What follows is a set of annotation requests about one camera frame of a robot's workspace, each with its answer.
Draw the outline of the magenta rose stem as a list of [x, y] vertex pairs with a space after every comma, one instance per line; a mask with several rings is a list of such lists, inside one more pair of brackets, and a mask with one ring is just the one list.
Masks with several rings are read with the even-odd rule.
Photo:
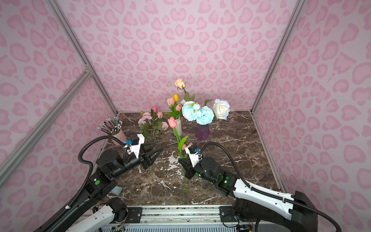
[[167, 122], [163, 118], [163, 113], [159, 112], [156, 106], [151, 108], [151, 121], [150, 121], [150, 131], [151, 131], [151, 139], [154, 142], [159, 141], [159, 137], [161, 136], [163, 131], [166, 131], [169, 128]]

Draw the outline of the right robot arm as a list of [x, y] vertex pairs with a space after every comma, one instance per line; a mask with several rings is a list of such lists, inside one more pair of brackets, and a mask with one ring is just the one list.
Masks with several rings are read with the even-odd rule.
[[237, 174], [223, 170], [212, 157], [179, 162], [187, 179], [200, 177], [212, 183], [221, 195], [235, 198], [232, 210], [240, 220], [260, 219], [292, 232], [318, 231], [318, 216], [308, 209], [312, 203], [301, 192], [282, 193], [255, 184], [246, 185]]

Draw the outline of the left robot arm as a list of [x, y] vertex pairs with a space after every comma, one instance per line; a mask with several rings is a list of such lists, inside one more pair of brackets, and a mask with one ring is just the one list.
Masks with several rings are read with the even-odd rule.
[[144, 169], [152, 166], [163, 151], [155, 147], [155, 143], [141, 145], [138, 156], [134, 153], [129, 154], [126, 149], [123, 152], [105, 150], [96, 160], [98, 165], [96, 172], [86, 178], [78, 192], [64, 207], [35, 231], [67, 231], [86, 211], [117, 186], [117, 177], [140, 165]]

